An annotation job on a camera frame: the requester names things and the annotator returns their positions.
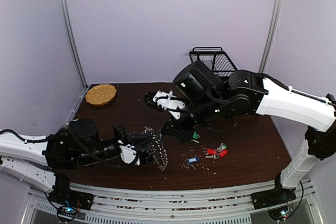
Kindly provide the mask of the metal disc with key rings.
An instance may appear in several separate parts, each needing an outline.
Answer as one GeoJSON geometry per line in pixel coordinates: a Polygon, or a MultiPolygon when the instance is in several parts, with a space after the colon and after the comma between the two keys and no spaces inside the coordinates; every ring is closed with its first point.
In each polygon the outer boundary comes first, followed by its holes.
{"type": "Polygon", "coordinates": [[[143,133],[149,137],[145,140],[145,147],[149,150],[153,164],[160,171],[164,171],[168,165],[166,149],[163,146],[161,132],[156,133],[151,127],[145,127],[143,133]]]}

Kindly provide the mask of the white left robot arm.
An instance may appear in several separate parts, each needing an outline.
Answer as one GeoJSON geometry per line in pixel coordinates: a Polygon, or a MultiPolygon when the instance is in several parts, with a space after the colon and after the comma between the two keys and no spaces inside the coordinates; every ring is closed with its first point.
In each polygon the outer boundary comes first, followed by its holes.
{"type": "Polygon", "coordinates": [[[48,172],[50,169],[76,169],[77,165],[126,169],[148,163],[159,170],[168,164],[162,137],[150,127],[140,134],[127,133],[115,125],[114,135],[100,138],[97,123],[89,118],[69,121],[57,133],[48,136],[19,135],[1,130],[1,170],[18,177],[71,205],[76,197],[69,178],[48,172]]]}

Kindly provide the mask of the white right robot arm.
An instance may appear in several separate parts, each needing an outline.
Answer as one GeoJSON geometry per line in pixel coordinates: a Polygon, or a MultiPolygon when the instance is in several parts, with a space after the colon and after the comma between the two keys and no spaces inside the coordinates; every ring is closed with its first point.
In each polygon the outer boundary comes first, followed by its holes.
{"type": "Polygon", "coordinates": [[[173,81],[184,94],[158,91],[153,102],[170,113],[162,133],[182,142],[191,140],[193,130],[219,116],[270,115],[305,124],[308,129],[299,152],[280,173],[280,182],[269,192],[279,204],[296,188],[315,163],[335,153],[335,99],[318,97],[286,86],[265,73],[234,71],[222,80],[202,61],[185,67],[173,81]]]}

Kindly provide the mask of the mixed colour key tag bunch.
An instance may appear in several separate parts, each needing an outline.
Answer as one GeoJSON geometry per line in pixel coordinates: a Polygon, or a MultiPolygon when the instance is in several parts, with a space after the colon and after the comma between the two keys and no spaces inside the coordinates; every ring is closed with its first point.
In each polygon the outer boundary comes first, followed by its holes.
{"type": "Polygon", "coordinates": [[[200,136],[196,132],[194,132],[192,136],[192,142],[199,143],[199,140],[198,140],[199,138],[200,136]]]}

